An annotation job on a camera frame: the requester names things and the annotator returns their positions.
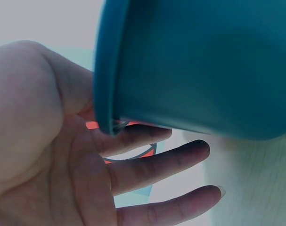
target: container rim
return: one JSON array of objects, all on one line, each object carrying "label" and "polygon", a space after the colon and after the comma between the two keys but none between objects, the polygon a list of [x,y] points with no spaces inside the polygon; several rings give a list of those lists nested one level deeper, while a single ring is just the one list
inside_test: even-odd
[{"label": "container rim", "polygon": [[113,110],[116,74],[130,3],[131,0],[105,1],[97,37],[92,98],[100,130],[112,136],[128,124],[115,120]]}]

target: red object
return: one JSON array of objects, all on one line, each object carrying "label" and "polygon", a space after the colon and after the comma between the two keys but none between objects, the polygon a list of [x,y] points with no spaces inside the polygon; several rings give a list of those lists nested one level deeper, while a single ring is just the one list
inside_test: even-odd
[{"label": "red object", "polygon": [[[135,124],[138,124],[138,123],[136,123],[136,122],[130,122],[129,123],[129,125],[135,125]],[[88,129],[98,129],[99,128],[98,123],[95,121],[87,122],[86,127]],[[145,157],[155,155],[156,154],[156,147],[157,147],[156,144],[151,144],[151,147],[148,150],[144,151],[142,154],[135,156],[134,158],[131,158],[131,159],[145,158]],[[109,158],[106,158],[106,159],[104,159],[104,161],[106,164],[110,164],[110,163],[115,162],[116,160],[111,160]]]}]

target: teal cup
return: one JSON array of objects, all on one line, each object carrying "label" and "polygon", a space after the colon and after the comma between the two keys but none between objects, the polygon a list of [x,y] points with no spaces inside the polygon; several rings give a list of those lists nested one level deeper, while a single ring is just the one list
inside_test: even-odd
[{"label": "teal cup", "polygon": [[129,121],[251,140],[286,133],[286,1],[106,0],[93,101]]}]

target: hand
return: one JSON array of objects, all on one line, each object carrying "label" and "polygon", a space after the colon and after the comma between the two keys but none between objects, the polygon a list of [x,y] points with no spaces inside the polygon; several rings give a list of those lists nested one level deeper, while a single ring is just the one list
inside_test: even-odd
[{"label": "hand", "polygon": [[116,209],[113,196],[199,163],[209,146],[195,141],[152,157],[105,164],[104,157],[168,138],[168,129],[128,126],[117,137],[98,129],[92,74],[44,46],[0,47],[0,225],[172,226],[221,198],[206,186],[163,203]]}]

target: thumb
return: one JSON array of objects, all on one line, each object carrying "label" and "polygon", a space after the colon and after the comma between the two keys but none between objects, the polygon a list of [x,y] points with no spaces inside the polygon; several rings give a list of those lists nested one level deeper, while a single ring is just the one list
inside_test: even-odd
[{"label": "thumb", "polygon": [[92,114],[92,72],[43,45],[33,45],[49,64],[55,76],[64,113]]}]

